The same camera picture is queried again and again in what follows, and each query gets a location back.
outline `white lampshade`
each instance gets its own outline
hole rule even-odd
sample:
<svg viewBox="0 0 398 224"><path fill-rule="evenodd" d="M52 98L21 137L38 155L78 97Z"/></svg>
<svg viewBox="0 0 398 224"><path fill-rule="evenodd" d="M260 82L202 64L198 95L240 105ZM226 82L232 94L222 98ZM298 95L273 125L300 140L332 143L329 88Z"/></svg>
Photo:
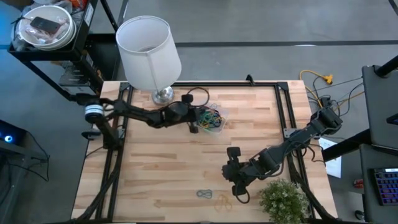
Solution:
<svg viewBox="0 0 398 224"><path fill-rule="evenodd" d="M154 16L132 18L116 33L124 73L139 90L160 91L181 74L181 61L169 24Z"/></svg>

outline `green plant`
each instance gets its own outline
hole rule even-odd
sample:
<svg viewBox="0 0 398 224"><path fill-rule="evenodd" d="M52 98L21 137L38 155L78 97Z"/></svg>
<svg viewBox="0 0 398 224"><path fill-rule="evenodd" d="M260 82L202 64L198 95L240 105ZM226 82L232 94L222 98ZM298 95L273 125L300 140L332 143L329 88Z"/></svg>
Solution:
<svg viewBox="0 0 398 224"><path fill-rule="evenodd" d="M260 205L272 222L299 224L307 213L308 199L292 182L284 179L272 181L260 193Z"/></svg>

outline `white paper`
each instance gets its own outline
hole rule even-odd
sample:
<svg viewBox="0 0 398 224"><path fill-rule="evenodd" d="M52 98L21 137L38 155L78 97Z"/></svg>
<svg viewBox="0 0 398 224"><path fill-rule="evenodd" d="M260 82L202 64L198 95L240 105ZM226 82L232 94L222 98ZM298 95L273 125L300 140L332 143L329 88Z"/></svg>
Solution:
<svg viewBox="0 0 398 224"><path fill-rule="evenodd" d="M319 145L323 149L327 149L330 146L334 146L335 144L337 143L324 138L319 139ZM328 175L332 175L333 177L341 178L341 156L326 162L326 173Z"/></svg>

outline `gray floor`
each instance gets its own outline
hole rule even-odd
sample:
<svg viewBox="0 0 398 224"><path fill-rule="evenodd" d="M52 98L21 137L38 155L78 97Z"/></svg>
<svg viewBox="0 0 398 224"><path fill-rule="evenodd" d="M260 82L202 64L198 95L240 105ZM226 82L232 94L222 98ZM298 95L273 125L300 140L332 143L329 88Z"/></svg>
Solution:
<svg viewBox="0 0 398 224"><path fill-rule="evenodd" d="M110 5L116 17L120 5L121 0ZM398 17L387 0L130 0L126 19L144 14L168 21L177 42L398 38ZM17 15L17 10L0 2L0 45L8 43L9 23ZM100 5L92 32L112 32ZM384 63L397 51L398 45L178 50L183 64L181 80L242 80L249 73L256 80L296 80L301 70L310 69L334 74L334 83L360 77L363 65ZM38 66L54 80L62 74L56 65ZM28 129L51 154L51 181L46 183L33 175L26 177L13 223L67 220L87 145L80 136L89 128L83 108L64 100L4 50L0 51L0 67L0 89L5 96L0 98L0 119ZM119 79L124 79L123 71ZM305 83L311 85L313 79L308 74ZM340 99L360 82L327 88L320 94ZM325 86L318 81L317 87ZM342 106L343 112L347 109L347 105ZM348 138L368 127L363 96L351 101L350 112L343 120L343 128L336 136ZM353 179L361 177L357 152L343 157L343 169L343 178L330 177L330 183L339 217L354 220L353 211L362 207L361 196L353 193L351 185Z"/></svg>

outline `wooden tabletop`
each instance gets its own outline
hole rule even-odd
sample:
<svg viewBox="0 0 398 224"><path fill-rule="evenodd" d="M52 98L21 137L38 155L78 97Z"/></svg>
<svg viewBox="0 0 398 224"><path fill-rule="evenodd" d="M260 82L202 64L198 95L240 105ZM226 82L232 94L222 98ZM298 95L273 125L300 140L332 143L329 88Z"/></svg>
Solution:
<svg viewBox="0 0 398 224"><path fill-rule="evenodd" d="M288 81L298 128L309 122L311 111L302 81ZM105 82L101 97L116 99L120 82ZM179 100L190 88L174 88ZM210 103L228 111L221 134L201 131L191 134L186 124L154 129L129 120L119 180L114 222L268 222L261 212L258 191L275 180L255 180L249 187L251 201L239 203L231 193L232 183L221 175L228 157L226 148L239 146L241 161L261 149L282 142L275 92L270 87L206 87ZM205 101L204 91L195 90L195 103ZM132 104L156 108L150 92L134 90ZM284 102L285 117L287 108ZM89 143L87 153L102 146L102 139ZM322 159L319 149L316 158ZM90 155L85 161L72 217L78 217L98 193L106 151ZM310 188L326 210L336 217L326 170L321 162L305 156ZM285 169L279 178L289 179ZM198 190L210 189L211 199L197 197Z"/></svg>

